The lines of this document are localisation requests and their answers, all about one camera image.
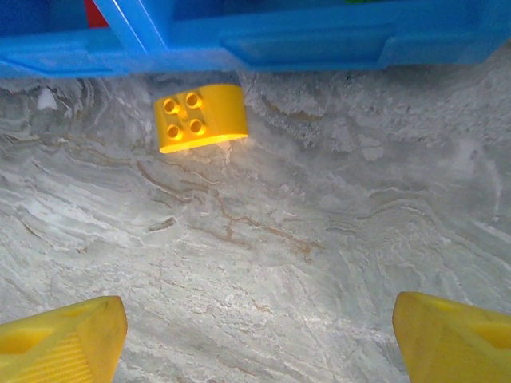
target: yellow plastic piece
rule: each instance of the yellow plastic piece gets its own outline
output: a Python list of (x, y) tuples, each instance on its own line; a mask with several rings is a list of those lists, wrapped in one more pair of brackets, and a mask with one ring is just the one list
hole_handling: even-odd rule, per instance
[(160, 152), (170, 153), (248, 136), (243, 91), (206, 85), (154, 103)]
[(401, 293), (394, 332), (411, 383), (510, 383), (511, 316)]
[(110, 383), (127, 328), (119, 297), (0, 325), (0, 382)]

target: blue plastic toy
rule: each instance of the blue plastic toy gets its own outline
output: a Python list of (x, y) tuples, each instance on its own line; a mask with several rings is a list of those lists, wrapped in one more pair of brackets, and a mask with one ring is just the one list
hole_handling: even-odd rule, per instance
[(3, 0), (0, 76), (472, 64), (511, 37), (510, 0)]

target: yellow lego duplo brick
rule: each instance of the yellow lego duplo brick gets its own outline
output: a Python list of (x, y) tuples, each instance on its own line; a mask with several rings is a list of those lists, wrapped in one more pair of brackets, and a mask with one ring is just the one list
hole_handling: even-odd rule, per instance
[(127, 329), (119, 297), (0, 325), (0, 382), (110, 383)]
[(510, 383), (511, 316), (401, 293), (393, 325), (411, 383)]
[(154, 103), (154, 113), (162, 153), (248, 136), (238, 85), (206, 85), (163, 97)]

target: toy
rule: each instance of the toy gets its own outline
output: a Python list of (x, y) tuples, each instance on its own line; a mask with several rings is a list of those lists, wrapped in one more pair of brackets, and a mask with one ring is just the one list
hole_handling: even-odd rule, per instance
[(401, 293), (393, 324), (411, 383), (511, 382), (511, 316)]
[(154, 103), (160, 152), (170, 153), (248, 136), (243, 91), (215, 84)]
[(111, 382), (126, 337), (119, 297), (102, 297), (0, 326), (0, 381)]

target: gray marble floor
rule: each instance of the gray marble floor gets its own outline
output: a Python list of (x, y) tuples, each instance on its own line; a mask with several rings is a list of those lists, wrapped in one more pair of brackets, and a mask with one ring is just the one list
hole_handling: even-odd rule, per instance
[(0, 322), (119, 294), (115, 382), (394, 383), (398, 292), (511, 312), (511, 45), (239, 76), (250, 137), (167, 156), (159, 77), (0, 80)]

